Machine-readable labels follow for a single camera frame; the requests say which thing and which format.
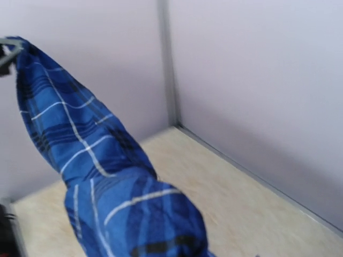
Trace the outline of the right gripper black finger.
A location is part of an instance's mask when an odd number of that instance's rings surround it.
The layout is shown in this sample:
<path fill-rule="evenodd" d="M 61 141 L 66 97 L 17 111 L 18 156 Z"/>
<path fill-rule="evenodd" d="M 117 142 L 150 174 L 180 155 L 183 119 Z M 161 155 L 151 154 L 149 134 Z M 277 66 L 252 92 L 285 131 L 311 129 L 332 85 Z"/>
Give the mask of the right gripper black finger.
<path fill-rule="evenodd" d="M 8 198 L 1 198 L 1 256 L 27 256 L 19 221 Z"/>

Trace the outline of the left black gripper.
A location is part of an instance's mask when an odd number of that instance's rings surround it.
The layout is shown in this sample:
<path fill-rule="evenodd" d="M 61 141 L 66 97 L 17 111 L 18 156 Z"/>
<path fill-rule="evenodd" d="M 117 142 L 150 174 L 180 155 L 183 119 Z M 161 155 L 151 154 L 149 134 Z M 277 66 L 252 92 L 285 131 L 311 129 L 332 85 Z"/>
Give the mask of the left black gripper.
<path fill-rule="evenodd" d="M 7 54 L 4 48 L 13 47 L 12 50 L 9 50 Z M 0 77 L 5 77 L 11 74 L 10 64 L 16 61 L 17 56 L 23 50 L 22 40 L 18 39 L 8 39 L 1 38 L 1 60 L 0 60 Z"/>

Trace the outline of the blue plaid long sleeve shirt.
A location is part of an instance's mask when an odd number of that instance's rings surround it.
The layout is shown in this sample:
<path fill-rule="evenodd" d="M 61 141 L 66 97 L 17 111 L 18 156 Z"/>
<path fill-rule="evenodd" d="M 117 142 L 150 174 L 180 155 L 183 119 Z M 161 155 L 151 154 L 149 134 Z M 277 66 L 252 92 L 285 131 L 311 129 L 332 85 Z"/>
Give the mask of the blue plaid long sleeve shirt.
<path fill-rule="evenodd" d="M 200 211 L 158 179 L 121 121 L 42 50 L 20 43 L 19 110 L 65 183 L 65 209 L 85 254 L 211 256 Z"/>

